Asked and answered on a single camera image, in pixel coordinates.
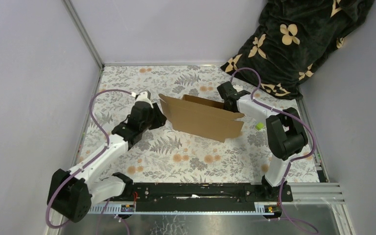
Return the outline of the brown cardboard box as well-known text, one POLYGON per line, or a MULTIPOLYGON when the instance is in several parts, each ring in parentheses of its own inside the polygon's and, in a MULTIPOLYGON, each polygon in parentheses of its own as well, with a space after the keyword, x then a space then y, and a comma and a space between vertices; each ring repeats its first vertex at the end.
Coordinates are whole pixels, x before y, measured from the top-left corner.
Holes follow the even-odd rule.
POLYGON ((224 110, 224 104, 192 95, 174 98, 159 94, 162 111, 172 128, 188 134, 225 142, 240 136, 242 113, 224 110))

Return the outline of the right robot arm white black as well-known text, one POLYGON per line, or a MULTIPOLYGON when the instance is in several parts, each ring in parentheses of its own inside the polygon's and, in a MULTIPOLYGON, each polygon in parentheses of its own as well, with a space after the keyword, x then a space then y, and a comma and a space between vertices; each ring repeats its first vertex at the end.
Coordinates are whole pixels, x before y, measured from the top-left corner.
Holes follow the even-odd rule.
POLYGON ((219 85, 217 91, 224 100, 224 110, 265 121, 268 146, 273 157, 268 171, 261 180, 261 195, 266 201, 275 201, 285 184, 291 160, 297 158, 303 147, 308 144, 308 137, 297 110, 279 110, 269 106, 251 98, 250 92, 235 89, 230 81, 219 85))

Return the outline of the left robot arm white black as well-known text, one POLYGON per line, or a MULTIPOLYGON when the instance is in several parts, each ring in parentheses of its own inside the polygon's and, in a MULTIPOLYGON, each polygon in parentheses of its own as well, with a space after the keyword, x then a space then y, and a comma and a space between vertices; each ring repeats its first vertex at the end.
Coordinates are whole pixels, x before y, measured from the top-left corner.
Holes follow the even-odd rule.
POLYGON ((47 199, 47 208, 53 209, 71 222, 79 222, 94 205, 116 197, 127 201, 132 196, 133 180, 117 172, 99 179, 103 169, 115 158, 128 152, 144 132, 164 126, 166 117, 157 103, 137 101, 131 113, 117 125, 99 147, 99 153, 70 168, 54 172, 47 199))

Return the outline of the black floral blanket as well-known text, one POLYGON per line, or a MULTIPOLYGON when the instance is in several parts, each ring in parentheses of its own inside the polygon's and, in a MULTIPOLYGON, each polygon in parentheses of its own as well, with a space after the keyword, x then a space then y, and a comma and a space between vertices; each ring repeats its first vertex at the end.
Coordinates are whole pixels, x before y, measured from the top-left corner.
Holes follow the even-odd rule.
POLYGON ((371 0, 269 0, 258 27, 221 69, 278 99, 300 99, 310 79, 358 29, 371 0))

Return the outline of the aluminium frame rails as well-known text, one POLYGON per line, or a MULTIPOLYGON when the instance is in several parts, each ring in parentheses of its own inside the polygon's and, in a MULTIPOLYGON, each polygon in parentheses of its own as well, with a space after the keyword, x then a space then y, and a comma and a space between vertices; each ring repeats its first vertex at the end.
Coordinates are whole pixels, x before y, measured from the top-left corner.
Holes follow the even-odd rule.
MULTIPOLYGON (((290 183, 293 194, 292 202, 283 202, 283 205, 319 205, 324 203, 342 204, 344 198, 340 186, 336 183, 290 183)), ((117 213, 125 215, 134 214, 169 214, 169 215, 276 215, 281 209, 278 205, 269 206, 257 204, 252 212, 136 212, 136 207, 129 202, 112 202, 112 198, 102 201, 90 208, 90 213, 117 213)))

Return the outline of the small green object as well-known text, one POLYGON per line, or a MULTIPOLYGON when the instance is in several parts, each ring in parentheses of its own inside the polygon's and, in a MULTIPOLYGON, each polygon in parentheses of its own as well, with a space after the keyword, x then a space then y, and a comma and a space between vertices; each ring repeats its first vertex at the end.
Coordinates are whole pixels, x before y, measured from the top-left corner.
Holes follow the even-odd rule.
POLYGON ((259 122, 256 124, 255 129, 260 131, 265 127, 265 125, 262 122, 259 122))

